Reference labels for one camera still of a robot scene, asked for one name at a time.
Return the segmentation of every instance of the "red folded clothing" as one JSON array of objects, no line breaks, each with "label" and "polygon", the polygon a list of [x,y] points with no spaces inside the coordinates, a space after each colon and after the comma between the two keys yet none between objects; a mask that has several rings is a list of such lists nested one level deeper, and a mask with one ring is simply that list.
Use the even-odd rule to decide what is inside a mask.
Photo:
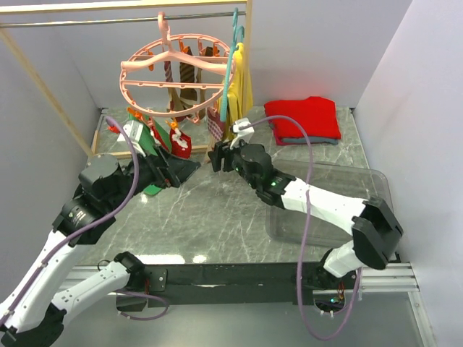
[{"label": "red folded clothing", "polygon": [[[275,100],[264,105],[266,116],[288,116],[293,118],[309,136],[340,139],[336,105],[333,101],[319,96],[305,100]],[[275,138],[302,137],[301,131],[290,121],[276,119],[271,121]]]}]

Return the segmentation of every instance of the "white backdrop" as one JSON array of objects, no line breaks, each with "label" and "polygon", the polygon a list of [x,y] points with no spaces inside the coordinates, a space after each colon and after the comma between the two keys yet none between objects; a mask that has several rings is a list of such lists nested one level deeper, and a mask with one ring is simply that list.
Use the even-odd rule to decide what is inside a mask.
[{"label": "white backdrop", "polygon": [[463,3],[414,0],[355,110],[440,346],[463,345]]},{"label": "white backdrop", "polygon": [[[43,0],[43,2],[75,2]],[[355,107],[411,0],[254,0],[251,67],[255,103],[322,95]],[[165,9],[167,14],[209,13],[233,6]],[[155,17],[158,9],[57,14],[53,19]],[[171,21],[173,33],[205,33],[226,42],[231,19]],[[74,63],[100,107],[125,106],[120,62],[159,38],[156,23],[60,27]],[[162,80],[162,65],[156,76]],[[165,106],[166,91],[140,100]]]},{"label": "white backdrop", "polygon": [[[1,5],[11,1],[0,0]],[[37,4],[36,0],[22,0]],[[11,21],[46,20],[18,16]],[[54,28],[10,30],[90,144],[95,106]],[[87,156],[0,40],[0,301],[40,253],[62,205],[72,198]]]}]

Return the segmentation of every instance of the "clear plastic bin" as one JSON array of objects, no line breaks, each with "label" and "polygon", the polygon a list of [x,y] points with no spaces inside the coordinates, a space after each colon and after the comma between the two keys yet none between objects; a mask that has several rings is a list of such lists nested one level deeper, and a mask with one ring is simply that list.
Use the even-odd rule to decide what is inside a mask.
[{"label": "clear plastic bin", "polygon": [[[307,175],[308,163],[293,160],[275,160],[273,165],[278,170],[303,180]],[[360,197],[363,199],[368,199],[371,196],[382,197],[392,209],[387,179],[379,171],[317,163],[313,166],[310,184],[348,197]],[[300,243],[305,218],[305,213],[270,206],[267,209],[267,233],[275,240]],[[350,239],[351,236],[337,226],[312,217],[306,244],[337,248]]]}]

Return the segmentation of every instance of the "stack of folded clothes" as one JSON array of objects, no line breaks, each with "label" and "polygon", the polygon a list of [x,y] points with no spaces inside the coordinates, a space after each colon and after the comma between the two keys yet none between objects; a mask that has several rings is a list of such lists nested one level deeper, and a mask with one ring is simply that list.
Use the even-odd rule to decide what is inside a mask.
[{"label": "stack of folded clothes", "polygon": [[[336,105],[333,101],[318,96],[305,100],[275,100],[264,105],[266,116],[288,116],[307,132],[311,143],[332,143],[341,139]],[[275,119],[270,122],[277,145],[305,144],[304,135],[290,121]]]}]

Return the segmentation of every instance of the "wooden frame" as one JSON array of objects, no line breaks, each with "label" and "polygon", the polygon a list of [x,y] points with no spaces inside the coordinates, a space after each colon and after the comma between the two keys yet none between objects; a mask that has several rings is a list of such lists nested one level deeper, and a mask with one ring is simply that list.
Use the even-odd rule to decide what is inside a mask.
[{"label": "wooden frame", "polygon": [[[251,44],[251,24],[252,24],[252,0],[129,0],[129,1],[99,1],[74,4],[43,4],[43,5],[14,5],[1,6],[0,15],[14,14],[36,14],[36,13],[61,13],[61,12],[84,12],[84,11],[99,11],[110,9],[147,9],[154,7],[185,7],[185,6],[204,6],[204,5],[225,5],[225,4],[246,4],[246,35],[245,35],[245,56],[243,64],[245,69],[249,68],[249,55]],[[33,64],[22,51],[22,49],[14,41],[13,37],[5,28],[0,28],[0,38],[5,42],[9,50],[14,54],[22,68],[27,72],[37,88],[42,92],[43,97],[51,104],[59,118],[64,122],[71,135],[75,138],[79,146],[89,157],[96,154],[98,146],[99,126],[95,131],[91,147],[87,144],[82,134],[70,119],[67,112],[61,106],[60,102],[55,98],[41,76],[35,70]],[[243,85],[243,95],[247,92],[247,79]],[[242,109],[246,109],[246,98],[244,98]],[[207,145],[193,146],[192,153],[204,153]],[[118,158],[127,158],[129,152],[112,153]]]}]

